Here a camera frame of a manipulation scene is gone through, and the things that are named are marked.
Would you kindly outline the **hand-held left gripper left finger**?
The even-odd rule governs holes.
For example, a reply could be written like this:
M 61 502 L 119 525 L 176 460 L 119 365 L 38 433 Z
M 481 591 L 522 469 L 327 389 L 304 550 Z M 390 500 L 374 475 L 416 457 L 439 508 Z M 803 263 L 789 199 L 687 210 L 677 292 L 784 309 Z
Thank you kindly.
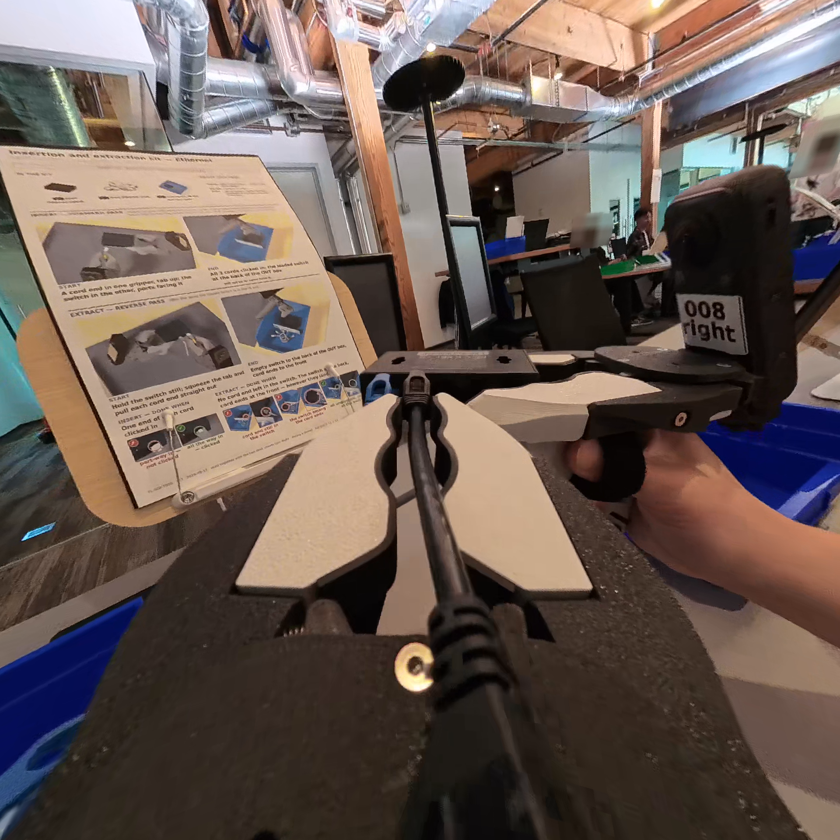
M 302 597 L 396 540 L 385 461 L 396 453 L 394 394 L 332 424 L 301 452 L 237 578 L 246 594 Z

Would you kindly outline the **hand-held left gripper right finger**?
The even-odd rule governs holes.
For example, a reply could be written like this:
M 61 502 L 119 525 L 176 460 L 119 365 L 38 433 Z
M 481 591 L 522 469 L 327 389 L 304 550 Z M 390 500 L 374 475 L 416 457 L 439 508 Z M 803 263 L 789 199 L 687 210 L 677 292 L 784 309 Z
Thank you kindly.
M 434 403 L 436 471 L 470 569 L 525 601 L 585 599 L 594 587 L 532 457 L 453 396 Z

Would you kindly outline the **black network switch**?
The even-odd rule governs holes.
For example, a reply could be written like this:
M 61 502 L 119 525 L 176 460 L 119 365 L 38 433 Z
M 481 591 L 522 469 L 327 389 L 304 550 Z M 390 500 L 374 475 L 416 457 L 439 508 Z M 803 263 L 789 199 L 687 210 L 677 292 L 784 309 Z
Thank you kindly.
M 424 350 L 383 353 L 360 374 L 369 403 L 381 396 L 401 396 L 407 376 L 423 373 L 433 394 L 444 392 L 466 403 L 488 389 L 540 382 L 537 368 L 523 350 Z

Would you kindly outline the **person's right hand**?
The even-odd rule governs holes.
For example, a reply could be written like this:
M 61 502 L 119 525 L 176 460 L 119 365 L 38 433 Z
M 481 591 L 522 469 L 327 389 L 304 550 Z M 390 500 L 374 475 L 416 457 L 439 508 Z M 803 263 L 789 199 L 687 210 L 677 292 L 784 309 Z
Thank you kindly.
M 699 436 L 645 436 L 646 474 L 627 532 L 669 568 L 733 588 L 753 530 L 773 511 L 748 493 Z

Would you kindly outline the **black office chair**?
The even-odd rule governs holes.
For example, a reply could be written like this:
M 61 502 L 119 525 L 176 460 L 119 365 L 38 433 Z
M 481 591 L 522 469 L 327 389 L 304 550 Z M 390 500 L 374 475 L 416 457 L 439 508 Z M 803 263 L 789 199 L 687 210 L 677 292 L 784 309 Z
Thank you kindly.
M 543 350 L 592 351 L 627 343 L 596 257 L 527 271 L 521 283 Z

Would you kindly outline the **green-topped table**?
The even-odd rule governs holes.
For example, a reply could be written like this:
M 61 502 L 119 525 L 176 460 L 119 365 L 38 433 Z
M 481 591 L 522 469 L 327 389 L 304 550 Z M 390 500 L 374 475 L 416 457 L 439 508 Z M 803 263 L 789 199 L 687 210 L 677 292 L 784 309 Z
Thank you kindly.
M 645 277 L 664 273 L 671 268 L 671 260 L 665 254 L 641 255 L 632 259 L 612 262 L 600 268 L 603 278 Z

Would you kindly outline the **printed instruction poster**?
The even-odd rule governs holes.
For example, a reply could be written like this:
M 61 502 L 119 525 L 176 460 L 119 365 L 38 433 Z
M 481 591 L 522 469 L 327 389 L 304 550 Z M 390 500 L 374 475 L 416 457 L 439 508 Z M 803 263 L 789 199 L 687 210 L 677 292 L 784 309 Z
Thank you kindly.
M 2 184 L 38 288 L 136 508 L 305 445 L 362 407 L 357 342 L 321 256 L 256 155 L 4 146 Z M 178 350 L 229 384 L 151 408 Z

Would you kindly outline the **wooden pillar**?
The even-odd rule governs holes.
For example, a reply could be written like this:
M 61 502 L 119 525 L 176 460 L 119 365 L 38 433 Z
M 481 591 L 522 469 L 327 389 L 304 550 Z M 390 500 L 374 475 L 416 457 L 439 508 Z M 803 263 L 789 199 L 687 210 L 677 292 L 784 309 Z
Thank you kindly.
M 418 317 L 403 227 L 397 209 L 392 169 L 385 146 L 379 102 L 371 74 L 368 48 L 330 36 L 365 194 L 379 241 L 392 254 L 398 297 L 409 350 L 422 350 L 424 336 Z

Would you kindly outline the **black pole with round top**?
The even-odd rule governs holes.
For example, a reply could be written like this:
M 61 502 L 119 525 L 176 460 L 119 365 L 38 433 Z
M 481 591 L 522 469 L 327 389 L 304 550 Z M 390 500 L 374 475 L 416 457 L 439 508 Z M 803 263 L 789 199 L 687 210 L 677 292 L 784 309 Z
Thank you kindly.
M 472 342 L 469 336 L 466 302 L 455 243 L 448 221 L 448 199 L 438 148 L 433 104 L 454 94 L 465 78 L 465 68 L 458 59 L 446 55 L 431 55 L 415 59 L 399 68 L 391 75 L 383 88 L 385 104 L 391 110 L 404 113 L 420 110 L 423 115 L 437 209 L 444 238 L 449 284 L 455 304 L 455 347 L 458 350 L 471 350 Z

